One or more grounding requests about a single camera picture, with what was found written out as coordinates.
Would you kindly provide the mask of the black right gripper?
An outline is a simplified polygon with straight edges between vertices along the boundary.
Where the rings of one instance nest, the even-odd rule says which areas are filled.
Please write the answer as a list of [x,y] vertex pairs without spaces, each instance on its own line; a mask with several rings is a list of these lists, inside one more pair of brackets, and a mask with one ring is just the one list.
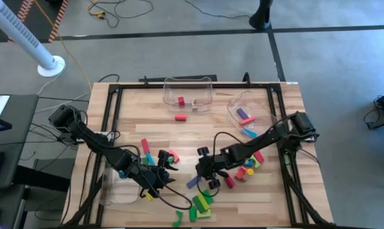
[[197,176],[196,181],[209,181],[209,188],[211,190],[220,187],[220,180],[217,175],[226,178],[229,174],[225,169],[225,161],[222,155],[210,155],[208,147],[202,147],[197,149],[200,158],[198,164],[195,166]]

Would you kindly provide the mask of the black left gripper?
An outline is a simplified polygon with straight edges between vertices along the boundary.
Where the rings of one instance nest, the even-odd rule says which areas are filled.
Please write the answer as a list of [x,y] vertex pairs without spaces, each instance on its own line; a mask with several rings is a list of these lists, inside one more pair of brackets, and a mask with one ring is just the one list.
[[160,150],[158,153],[158,164],[157,165],[143,165],[141,164],[141,154],[138,152],[137,156],[139,161],[137,166],[140,172],[141,178],[141,191],[140,197],[147,197],[146,193],[149,193],[152,197],[161,197],[160,190],[164,189],[169,183],[175,181],[170,178],[170,174],[167,169],[177,171],[178,169],[171,166],[167,161],[169,155],[168,151]]

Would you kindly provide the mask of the lime green plank block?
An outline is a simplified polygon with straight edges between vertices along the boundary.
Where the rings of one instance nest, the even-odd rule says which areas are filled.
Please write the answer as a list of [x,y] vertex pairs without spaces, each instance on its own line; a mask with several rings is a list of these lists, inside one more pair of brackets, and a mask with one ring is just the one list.
[[203,211],[209,210],[209,204],[207,203],[205,197],[201,193],[198,193],[197,197],[198,197],[198,199],[199,199],[199,201],[203,207]]

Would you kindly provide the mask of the clear plastic bin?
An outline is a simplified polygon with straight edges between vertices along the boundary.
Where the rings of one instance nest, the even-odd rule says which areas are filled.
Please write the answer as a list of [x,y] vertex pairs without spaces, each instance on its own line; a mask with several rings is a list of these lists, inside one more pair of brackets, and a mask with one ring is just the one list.
[[133,179],[120,178],[104,158],[105,166],[102,173],[100,203],[102,205],[128,205],[137,201],[141,187]]
[[[178,97],[184,97],[184,107],[179,106]],[[207,112],[212,104],[212,80],[208,77],[201,80],[166,78],[163,84],[163,103],[169,111],[175,113]],[[197,112],[192,111],[193,106],[198,106]]]
[[[249,117],[255,116],[256,119],[247,125],[241,126],[239,122],[242,120],[237,113],[237,109],[242,108]],[[268,127],[267,123],[273,121],[275,115],[271,113],[270,108],[265,103],[256,100],[253,91],[244,91],[226,106],[226,117],[231,124],[245,137],[253,139],[242,132],[243,128],[249,129],[257,134],[257,137],[263,134]]]

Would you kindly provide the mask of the black mounting bar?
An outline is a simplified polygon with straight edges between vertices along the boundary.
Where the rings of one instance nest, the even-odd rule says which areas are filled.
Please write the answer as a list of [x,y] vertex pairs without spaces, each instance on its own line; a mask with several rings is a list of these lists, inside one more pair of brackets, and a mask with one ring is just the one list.
[[[217,81],[217,75],[216,74],[207,74],[207,75],[195,75],[195,76],[173,76],[173,79],[177,80],[201,80],[205,77],[210,78],[212,81]],[[147,76],[140,78],[139,82],[164,82],[165,78],[148,78]]]

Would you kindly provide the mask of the dark grey side desk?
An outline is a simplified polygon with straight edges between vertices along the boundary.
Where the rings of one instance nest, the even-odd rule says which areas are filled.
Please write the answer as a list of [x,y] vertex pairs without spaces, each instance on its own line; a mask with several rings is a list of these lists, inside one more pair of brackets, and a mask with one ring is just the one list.
[[36,95],[12,95],[0,115],[0,119],[12,124],[10,130],[0,132],[0,153],[3,154],[0,189],[13,182],[37,103]]

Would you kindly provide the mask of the black stand base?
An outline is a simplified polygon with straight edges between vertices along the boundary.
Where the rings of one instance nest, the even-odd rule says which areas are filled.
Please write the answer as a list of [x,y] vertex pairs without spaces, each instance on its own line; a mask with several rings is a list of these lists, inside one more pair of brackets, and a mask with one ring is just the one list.
[[258,31],[267,30],[270,26],[270,11],[273,0],[259,0],[259,7],[249,19],[252,28]]

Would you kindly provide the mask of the black orange-striped floor mat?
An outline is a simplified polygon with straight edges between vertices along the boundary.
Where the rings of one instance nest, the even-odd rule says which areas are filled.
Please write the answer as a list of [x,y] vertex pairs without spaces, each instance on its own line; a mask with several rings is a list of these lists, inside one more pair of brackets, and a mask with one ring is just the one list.
[[42,43],[57,36],[69,0],[3,0]]

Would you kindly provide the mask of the white tower fan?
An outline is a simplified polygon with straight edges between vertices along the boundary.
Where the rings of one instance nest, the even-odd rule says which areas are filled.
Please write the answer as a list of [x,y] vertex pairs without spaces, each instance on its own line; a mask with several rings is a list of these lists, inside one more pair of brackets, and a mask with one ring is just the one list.
[[57,77],[65,71],[65,60],[52,55],[3,0],[0,0],[0,29],[38,63],[37,71],[42,77]]

